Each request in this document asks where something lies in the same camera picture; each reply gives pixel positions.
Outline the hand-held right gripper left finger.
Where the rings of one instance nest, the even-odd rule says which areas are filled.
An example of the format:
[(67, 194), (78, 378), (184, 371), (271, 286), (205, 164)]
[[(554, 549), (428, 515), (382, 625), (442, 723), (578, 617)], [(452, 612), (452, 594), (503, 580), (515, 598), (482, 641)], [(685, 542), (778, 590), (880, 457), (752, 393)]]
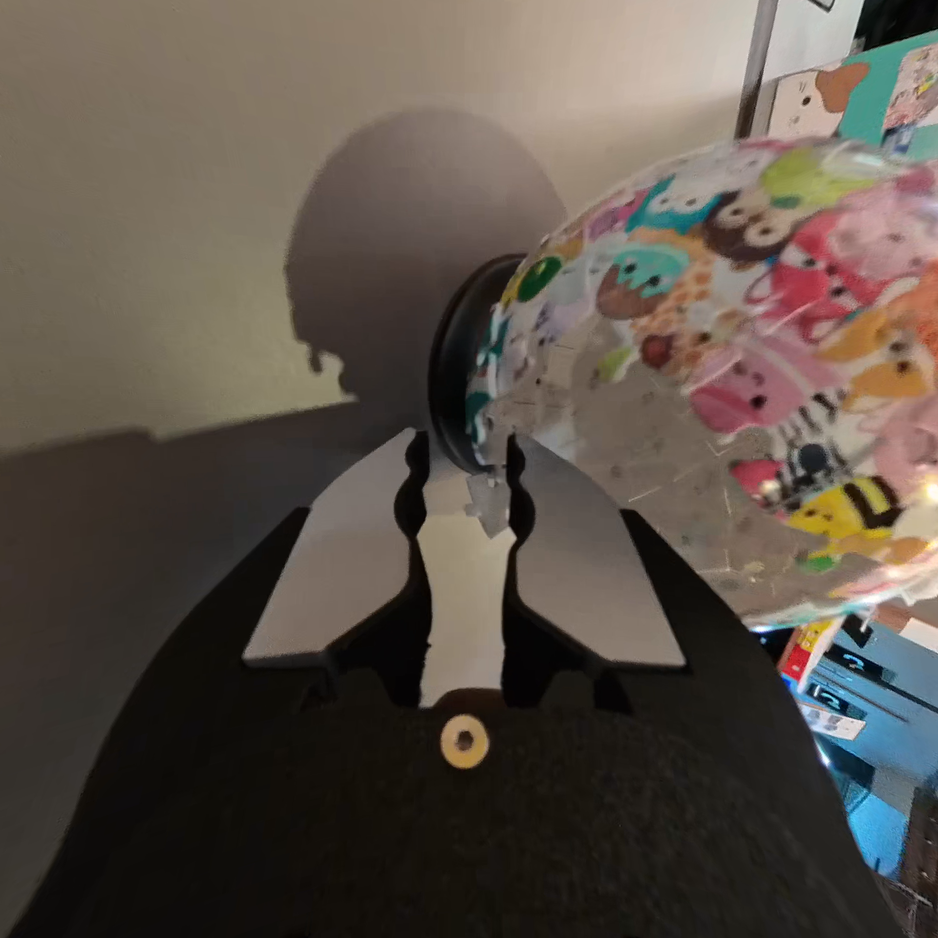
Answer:
[(406, 428), (311, 503), (242, 654), (254, 669), (369, 670), (394, 704), (419, 707), (431, 625), (417, 543), (427, 518), (425, 431)]

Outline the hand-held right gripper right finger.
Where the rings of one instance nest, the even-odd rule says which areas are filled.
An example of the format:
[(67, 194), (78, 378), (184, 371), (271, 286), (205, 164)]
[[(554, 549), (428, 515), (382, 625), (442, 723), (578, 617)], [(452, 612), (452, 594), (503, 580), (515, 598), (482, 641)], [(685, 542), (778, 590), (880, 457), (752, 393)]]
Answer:
[(616, 502), (537, 441), (510, 438), (510, 550), (501, 690), (545, 703), (556, 679), (587, 706), (628, 708), (622, 674), (683, 674), (687, 660)]

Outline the white puzzle piece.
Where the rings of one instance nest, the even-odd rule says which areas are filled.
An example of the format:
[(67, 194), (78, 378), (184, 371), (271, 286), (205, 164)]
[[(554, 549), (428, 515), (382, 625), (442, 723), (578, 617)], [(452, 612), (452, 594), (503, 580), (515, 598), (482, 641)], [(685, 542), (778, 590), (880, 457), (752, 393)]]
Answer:
[(469, 474), (465, 478), (468, 502), (464, 513), (474, 519), (488, 539), (510, 526), (510, 487), (504, 467)]

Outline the colourful puzzle ball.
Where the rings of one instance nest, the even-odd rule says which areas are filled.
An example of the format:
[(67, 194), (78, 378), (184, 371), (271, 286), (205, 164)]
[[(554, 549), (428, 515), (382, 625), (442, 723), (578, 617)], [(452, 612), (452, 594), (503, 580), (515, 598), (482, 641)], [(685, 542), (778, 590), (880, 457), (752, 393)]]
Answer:
[(936, 165), (838, 138), (638, 172), (522, 261), (464, 393), (741, 616), (936, 598)]

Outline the black ball stand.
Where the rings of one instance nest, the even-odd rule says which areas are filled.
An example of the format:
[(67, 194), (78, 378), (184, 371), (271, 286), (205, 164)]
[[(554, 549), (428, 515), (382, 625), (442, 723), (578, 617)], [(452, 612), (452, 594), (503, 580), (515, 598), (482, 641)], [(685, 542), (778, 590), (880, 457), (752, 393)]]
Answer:
[(485, 464), (467, 428), (468, 384), (491, 310), (523, 260), (522, 253), (508, 253), (476, 267), (449, 300), (428, 354), (428, 425), (443, 454), (471, 475), (482, 473)]

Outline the puzzle box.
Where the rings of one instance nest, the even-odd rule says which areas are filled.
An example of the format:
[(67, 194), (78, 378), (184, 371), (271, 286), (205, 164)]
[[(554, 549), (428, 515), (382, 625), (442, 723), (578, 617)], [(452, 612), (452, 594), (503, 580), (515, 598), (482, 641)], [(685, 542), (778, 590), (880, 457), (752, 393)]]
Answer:
[(918, 161), (937, 158), (937, 32), (768, 82), (752, 136), (856, 139)]

